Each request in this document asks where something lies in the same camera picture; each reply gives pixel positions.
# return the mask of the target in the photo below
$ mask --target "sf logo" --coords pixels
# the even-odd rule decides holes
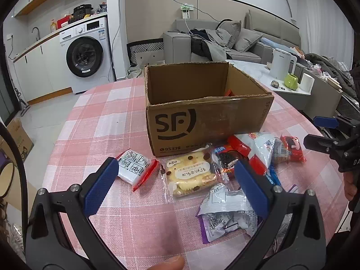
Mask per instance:
[[[189,125],[184,127],[185,120],[189,122]],[[159,114],[155,116],[155,122],[163,127],[162,129],[156,129],[159,133],[167,132],[171,129],[174,134],[171,136],[158,135],[159,140],[178,139],[192,131],[196,123],[196,112],[194,109],[188,109],[188,112],[175,112],[170,117],[167,114]]]

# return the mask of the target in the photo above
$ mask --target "metal screw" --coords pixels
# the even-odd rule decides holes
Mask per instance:
[[[70,191],[71,192],[76,192],[76,191],[78,191],[80,189],[80,186],[78,185],[78,184],[73,184],[73,185],[71,185],[71,187],[70,187]]]
[[[45,193],[46,193],[46,189],[44,189],[44,188],[40,188],[40,189],[37,190],[38,195],[43,195]]]
[[[274,186],[274,192],[275,193],[281,193],[283,191],[282,187],[280,186]]]
[[[314,191],[313,189],[308,189],[308,190],[307,190],[307,194],[308,194],[309,196],[315,196],[315,191]]]

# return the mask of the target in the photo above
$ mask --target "human hand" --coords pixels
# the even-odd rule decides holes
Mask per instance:
[[[147,270],[182,270],[185,265],[185,259],[182,256],[175,256],[164,262],[151,266]]]
[[[344,172],[344,191],[345,197],[349,201],[352,201],[356,192],[358,191],[357,187],[354,185],[354,173],[353,172]]]

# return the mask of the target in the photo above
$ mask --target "table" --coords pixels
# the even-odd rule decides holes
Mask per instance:
[[[294,108],[297,110],[303,110],[309,100],[311,95],[310,92],[302,90],[298,87],[296,90],[292,90],[287,88],[284,85],[283,80],[276,79],[269,75],[270,70],[267,68],[266,65],[252,63],[252,62],[244,62],[244,61],[236,61],[236,60],[226,60],[230,64],[233,64],[234,67],[238,68],[239,70],[244,71],[252,78],[256,79],[263,85],[265,85],[271,91],[276,92],[280,95],[283,99],[285,99],[288,103],[290,103]],[[279,83],[279,87],[275,88],[271,86],[271,82],[276,80]]]
[[[145,119],[144,79],[98,86],[81,95],[70,112],[50,157],[43,186],[49,191],[81,184],[108,156],[132,148],[147,157],[151,149]],[[301,143],[316,128],[277,94],[262,131],[293,135]],[[304,149],[307,162],[278,167],[284,189],[297,184],[303,193],[315,190],[325,222],[326,240],[334,234],[347,200],[337,164],[329,157]],[[243,230],[202,244],[195,217],[206,192],[166,204],[160,175],[152,175],[135,193],[117,178],[98,213],[90,220],[104,242],[128,269],[146,269],[177,254],[186,257],[185,269],[224,269],[249,241]],[[69,238],[84,254],[66,215]]]

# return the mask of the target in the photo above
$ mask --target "sofa armrest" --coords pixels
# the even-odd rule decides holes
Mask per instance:
[[[267,62],[272,61],[272,47],[265,45],[262,42],[257,42],[249,52],[258,55],[261,58],[261,64],[266,65]]]
[[[191,61],[191,37],[185,33],[164,32],[164,58],[166,64]]]

